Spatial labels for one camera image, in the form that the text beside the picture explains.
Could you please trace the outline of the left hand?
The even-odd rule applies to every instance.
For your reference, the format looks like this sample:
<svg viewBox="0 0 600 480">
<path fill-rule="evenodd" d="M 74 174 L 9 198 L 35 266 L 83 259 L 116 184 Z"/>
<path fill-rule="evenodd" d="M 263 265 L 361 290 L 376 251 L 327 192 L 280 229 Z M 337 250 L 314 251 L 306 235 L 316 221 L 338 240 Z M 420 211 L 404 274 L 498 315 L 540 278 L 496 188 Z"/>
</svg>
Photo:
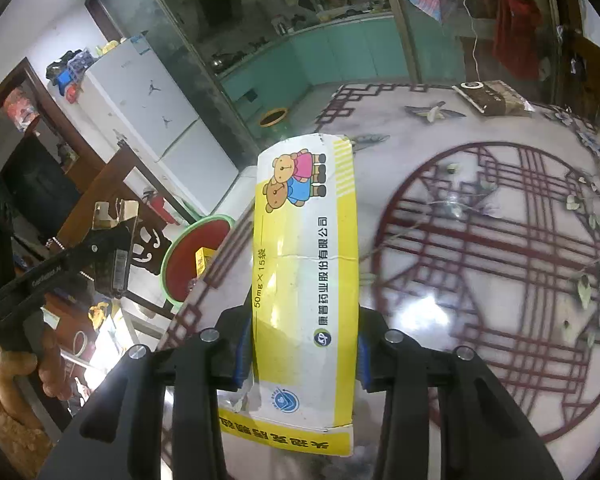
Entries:
<svg viewBox="0 0 600 480">
<path fill-rule="evenodd" d="M 46 325 L 42 338 L 42 360 L 34 353 L 2 351 L 0 353 L 0 402 L 9 416 L 31 429 L 42 429 L 42 422 L 34 414 L 30 403 L 17 387 L 16 379 L 35 374 L 40 378 L 43 392 L 51 399 L 67 401 L 71 398 L 70 379 L 66 363 L 60 354 L 55 331 Z"/>
</svg>

